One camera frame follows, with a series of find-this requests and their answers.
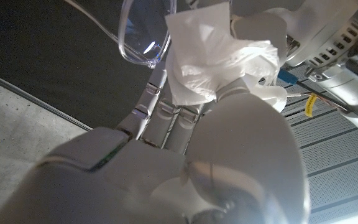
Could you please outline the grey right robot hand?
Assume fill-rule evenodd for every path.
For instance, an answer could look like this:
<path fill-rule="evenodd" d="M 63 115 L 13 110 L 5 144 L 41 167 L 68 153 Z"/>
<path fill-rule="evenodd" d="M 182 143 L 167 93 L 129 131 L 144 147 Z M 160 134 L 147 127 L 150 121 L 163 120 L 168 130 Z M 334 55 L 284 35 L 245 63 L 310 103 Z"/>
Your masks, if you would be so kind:
<path fill-rule="evenodd" d="M 0 223 L 307 223 L 298 144 L 258 86 L 246 74 L 221 88 L 185 152 L 109 128 L 59 145 L 8 198 Z"/>

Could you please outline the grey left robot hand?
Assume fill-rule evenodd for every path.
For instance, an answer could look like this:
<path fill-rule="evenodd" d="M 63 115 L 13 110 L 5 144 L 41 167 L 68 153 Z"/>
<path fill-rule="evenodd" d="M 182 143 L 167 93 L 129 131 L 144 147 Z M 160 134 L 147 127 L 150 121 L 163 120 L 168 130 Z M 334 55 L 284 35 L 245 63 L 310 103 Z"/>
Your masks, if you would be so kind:
<path fill-rule="evenodd" d="M 358 41 L 358 0 L 228 1 L 236 40 L 269 41 L 281 63 L 342 67 Z"/>

